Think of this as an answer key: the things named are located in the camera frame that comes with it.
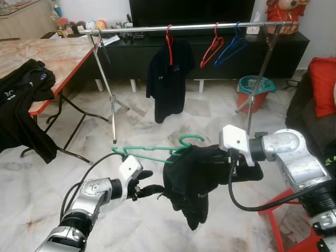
marble floor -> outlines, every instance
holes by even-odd
[[[226,124],[245,127],[246,114],[235,113],[236,80],[208,81],[204,93],[197,93],[197,82],[188,81],[184,112],[172,115],[164,123],[154,122],[154,101],[145,97],[145,86],[138,84],[132,93],[128,82],[113,82],[111,88],[125,104],[126,111],[117,107],[117,146],[176,146],[182,134],[202,135],[204,143],[218,143],[218,133]],[[251,131],[285,128],[286,110],[294,90],[282,87],[270,93],[253,115]],[[95,84],[86,85],[70,99],[82,109],[110,116],[106,92],[98,92]],[[38,117],[41,128],[45,120],[57,110],[50,105]],[[68,105],[49,135],[63,145],[80,119],[80,114]],[[110,126],[96,118],[86,118],[69,146],[69,151],[96,161],[113,147]],[[89,167],[74,157],[58,153],[46,165],[34,152],[19,158],[23,146],[0,153],[0,251],[35,251],[49,232],[58,225],[61,201],[75,182]],[[167,158],[168,153],[150,153]],[[163,184],[162,163],[141,161],[154,175],[142,181],[143,186]],[[97,166],[90,178],[114,177],[121,161],[111,157]],[[274,163],[261,162],[264,179],[258,182],[234,184],[240,203],[257,206],[286,189]],[[283,205],[275,211],[285,247],[289,248],[309,235],[309,225],[300,205]],[[132,201],[114,201],[103,206],[90,235],[87,251],[222,251],[273,252],[276,244],[269,221],[257,213],[244,212],[231,202],[227,186],[219,186],[209,194],[209,215],[205,224],[191,231],[181,212],[175,212],[170,202],[155,196]]]

green hanger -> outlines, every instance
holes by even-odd
[[[167,164],[172,164],[173,162],[171,161],[167,161],[167,160],[161,160],[161,159],[155,159],[153,157],[149,157],[149,156],[142,156],[142,155],[138,155],[138,154],[132,154],[132,153],[128,153],[127,150],[144,150],[144,151],[155,151],[155,150],[166,150],[169,151],[170,155],[173,156],[181,156],[181,154],[176,153],[176,151],[182,150],[182,149],[187,149],[191,146],[190,143],[185,143],[183,142],[183,139],[186,138],[197,138],[200,139],[202,142],[205,141],[205,139],[200,136],[200,135],[194,135],[194,134],[187,134],[187,135],[183,135],[178,139],[178,142],[182,145],[178,148],[171,148],[171,147],[152,147],[152,148],[147,148],[147,147],[143,147],[143,146],[125,146],[123,147],[123,152],[122,151],[118,151],[118,147],[112,147],[112,151],[115,153],[119,153],[119,154],[123,154],[123,155],[132,155],[132,156],[136,156],[138,158],[142,158],[142,159],[149,159],[149,160],[153,160],[153,161],[158,161],[158,162],[163,162],[163,163],[167,163]]]

television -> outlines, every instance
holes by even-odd
[[[249,22],[255,0],[129,0],[133,27]]]

red stool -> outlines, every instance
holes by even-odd
[[[293,192],[292,188],[287,189],[286,191],[280,193],[278,196],[271,199],[267,203],[277,201],[279,199],[282,199],[284,197],[292,195],[293,193],[294,192]],[[300,202],[295,202],[294,201],[294,202],[287,202],[286,204],[300,204]],[[285,249],[283,248],[284,245],[282,243],[282,239],[281,239],[281,235],[280,235],[280,230],[279,230],[278,224],[275,220],[274,214],[272,212],[274,209],[278,208],[279,206],[275,206],[275,207],[270,208],[270,209],[265,210],[265,211],[260,211],[260,212],[258,212],[258,214],[259,215],[262,215],[262,214],[267,214],[268,215],[269,221],[271,222],[273,234],[274,234],[274,239],[277,243],[278,251],[279,252],[285,252]],[[309,237],[307,237],[305,240],[301,241],[300,243],[297,243],[295,246],[291,247],[286,252],[318,252],[318,249],[316,247],[316,243],[321,238],[322,238],[322,236],[317,236],[315,234],[314,230],[311,228]]]

red cushion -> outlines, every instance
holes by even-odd
[[[313,58],[309,64],[314,89],[316,117],[336,113],[333,88],[336,82],[336,57]]]

